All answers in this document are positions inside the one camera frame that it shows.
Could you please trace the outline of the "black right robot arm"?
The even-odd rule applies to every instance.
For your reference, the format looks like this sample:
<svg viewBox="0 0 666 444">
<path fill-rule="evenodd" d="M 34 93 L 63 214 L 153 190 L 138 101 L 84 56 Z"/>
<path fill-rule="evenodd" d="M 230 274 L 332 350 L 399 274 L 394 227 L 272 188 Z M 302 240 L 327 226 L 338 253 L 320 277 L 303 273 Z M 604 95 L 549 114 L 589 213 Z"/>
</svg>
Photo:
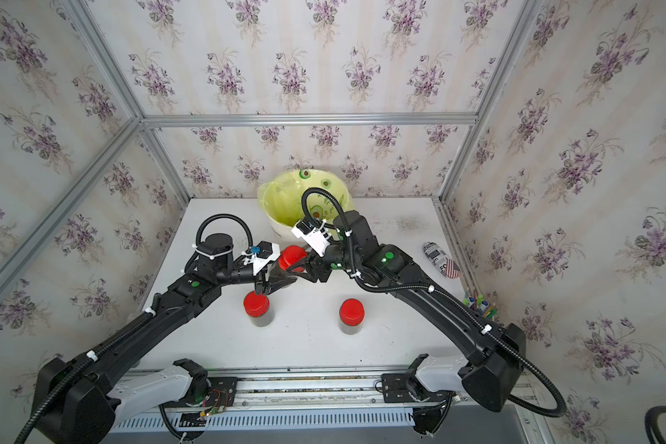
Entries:
<svg viewBox="0 0 666 444">
<path fill-rule="evenodd" d="M 480 406 L 499 412 L 510 401 L 534 414 L 560 418 L 567 405 L 560 390 L 525 356 L 525 333 L 489 320 L 438 286 L 414 259 L 394 244 L 381 244 L 367 220 L 344 211 L 334 195 L 311 187 L 301 197 L 303 219 L 294 227 L 311 253 L 289 272 L 324 283 L 335 270 L 345 272 L 364 292 L 390 294 L 414 308 L 443 333 L 466 360 L 458 375 L 462 389 Z M 530 372 L 556 405 L 543 408 L 514 395 L 521 373 Z"/>
</svg>

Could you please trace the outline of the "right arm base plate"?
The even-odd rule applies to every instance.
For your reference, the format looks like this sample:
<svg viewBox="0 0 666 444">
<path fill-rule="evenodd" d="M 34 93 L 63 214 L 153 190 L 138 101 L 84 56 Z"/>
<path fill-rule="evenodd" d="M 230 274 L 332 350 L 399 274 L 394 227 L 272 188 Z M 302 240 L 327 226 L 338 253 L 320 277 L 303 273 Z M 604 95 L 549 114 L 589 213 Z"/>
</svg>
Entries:
<svg viewBox="0 0 666 444">
<path fill-rule="evenodd" d="M 382 374 L 376 389 L 384 403 L 441 403 L 453 398 L 455 391 L 429 391 L 415 378 L 405 373 Z"/>
</svg>

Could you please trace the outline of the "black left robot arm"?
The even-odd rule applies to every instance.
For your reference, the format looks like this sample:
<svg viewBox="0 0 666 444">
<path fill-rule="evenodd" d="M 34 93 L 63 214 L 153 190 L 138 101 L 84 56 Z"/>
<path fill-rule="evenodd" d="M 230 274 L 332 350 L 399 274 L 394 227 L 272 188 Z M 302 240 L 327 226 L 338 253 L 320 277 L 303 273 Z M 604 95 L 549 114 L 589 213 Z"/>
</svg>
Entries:
<svg viewBox="0 0 666 444">
<path fill-rule="evenodd" d="M 209 216 L 195 234 L 194 252 L 182 275 L 153 303 L 109 338 L 65 362 L 55 358 L 37 377 L 31 416 L 16 437 L 24 443 L 39 430 L 55 443 L 97 443 L 117 423 L 124 399 L 111 396 L 120 379 L 176 329 L 214 303 L 223 288 L 253 285 L 268 296 L 292 285 L 285 274 L 268 277 L 278 253 L 271 242 L 253 242 L 238 216 Z"/>
</svg>

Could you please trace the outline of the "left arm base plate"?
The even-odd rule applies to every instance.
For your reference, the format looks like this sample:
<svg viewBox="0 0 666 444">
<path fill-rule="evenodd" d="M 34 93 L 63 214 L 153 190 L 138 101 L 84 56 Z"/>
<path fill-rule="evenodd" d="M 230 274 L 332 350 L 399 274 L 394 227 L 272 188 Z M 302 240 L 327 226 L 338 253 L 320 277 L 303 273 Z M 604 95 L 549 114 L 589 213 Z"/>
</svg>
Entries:
<svg viewBox="0 0 666 444">
<path fill-rule="evenodd" d="M 238 377 L 209 377 L 205 386 L 190 390 L 185 399 L 165 403 L 165 408 L 223 412 L 233 407 L 239 381 Z"/>
</svg>

